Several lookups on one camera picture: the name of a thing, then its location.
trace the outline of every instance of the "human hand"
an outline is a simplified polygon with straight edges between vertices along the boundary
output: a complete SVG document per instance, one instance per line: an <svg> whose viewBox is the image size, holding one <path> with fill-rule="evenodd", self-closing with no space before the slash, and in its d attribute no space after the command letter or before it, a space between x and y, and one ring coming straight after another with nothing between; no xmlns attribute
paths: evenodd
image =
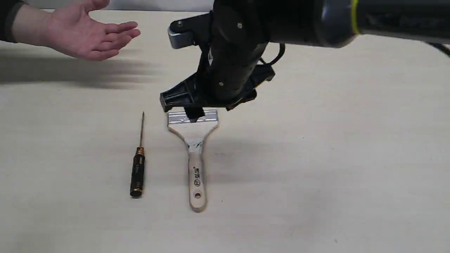
<svg viewBox="0 0 450 253"><path fill-rule="evenodd" d="M92 61L106 60L140 35L136 22L104 24L89 12L107 7L109 0L85 0L56 9L45 18L41 42L63 54Z"/></svg>

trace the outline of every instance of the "yellow ring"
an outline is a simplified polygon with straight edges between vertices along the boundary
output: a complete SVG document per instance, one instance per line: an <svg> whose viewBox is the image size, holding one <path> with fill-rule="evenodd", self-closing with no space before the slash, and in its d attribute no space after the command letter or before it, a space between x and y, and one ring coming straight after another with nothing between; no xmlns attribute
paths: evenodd
<svg viewBox="0 0 450 253"><path fill-rule="evenodd" d="M351 26L355 34L361 34L358 28L358 16L356 11L358 9L358 0L351 1Z"/></svg>

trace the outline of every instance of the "finger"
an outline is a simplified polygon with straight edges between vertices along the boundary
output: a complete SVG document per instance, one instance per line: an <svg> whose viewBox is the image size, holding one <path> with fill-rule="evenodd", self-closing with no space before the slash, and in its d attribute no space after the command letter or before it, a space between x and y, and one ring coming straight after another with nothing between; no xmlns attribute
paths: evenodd
<svg viewBox="0 0 450 253"><path fill-rule="evenodd" d="M123 36L130 36L131 38L136 38L140 35L140 31L137 29L129 30L122 33L110 33L104 38L104 41L114 42Z"/></svg>
<svg viewBox="0 0 450 253"><path fill-rule="evenodd" d="M131 29L135 29L138 27L138 23L134 21L122 23L122 24L106 24L105 26L105 32L108 33L121 33L126 32Z"/></svg>
<svg viewBox="0 0 450 253"><path fill-rule="evenodd" d="M91 51L88 53L88 55L85 57L86 60L89 61L104 61L106 59L109 59L111 57L114 57L119 54L118 50L109 50L109 51Z"/></svg>
<svg viewBox="0 0 450 253"><path fill-rule="evenodd" d="M86 0L83 3L86 12L104 9L109 5L109 0Z"/></svg>
<svg viewBox="0 0 450 253"><path fill-rule="evenodd" d="M130 36L124 36L114 42L102 42L98 45L95 50L97 51L109 51L109 50L120 50L124 46L128 45L132 38Z"/></svg>

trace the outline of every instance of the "cable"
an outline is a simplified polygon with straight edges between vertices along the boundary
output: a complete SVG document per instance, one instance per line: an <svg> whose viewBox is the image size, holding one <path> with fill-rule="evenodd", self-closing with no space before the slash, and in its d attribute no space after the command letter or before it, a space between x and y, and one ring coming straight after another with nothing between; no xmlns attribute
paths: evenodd
<svg viewBox="0 0 450 253"><path fill-rule="evenodd" d="M259 66L272 66L275 63L277 63L284 55L284 53L286 52L286 45L280 43L280 50L278 52L277 57L275 57L275 59L273 59L271 62L266 63L262 58L260 58L259 60L262 62L262 65Z"/></svg>
<svg viewBox="0 0 450 253"><path fill-rule="evenodd" d="M437 43L431 43L431 42L426 42L428 45L436 48L437 50L441 51L442 53L444 53L445 55L447 55L448 57L450 57L450 49L448 47L446 47L443 44L437 44Z"/></svg>

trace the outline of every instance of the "screwdriver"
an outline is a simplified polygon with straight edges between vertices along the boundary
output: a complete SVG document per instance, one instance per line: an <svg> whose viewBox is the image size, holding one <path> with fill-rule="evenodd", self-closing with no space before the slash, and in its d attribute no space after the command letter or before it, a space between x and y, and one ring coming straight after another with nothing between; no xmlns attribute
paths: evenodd
<svg viewBox="0 0 450 253"><path fill-rule="evenodd" d="M139 147L136 149L136 155L133 158L133 170L131 172L130 195L133 198L139 198L144 191L145 174L145 152L142 146L144 136L144 112L142 112L141 136Z"/></svg>

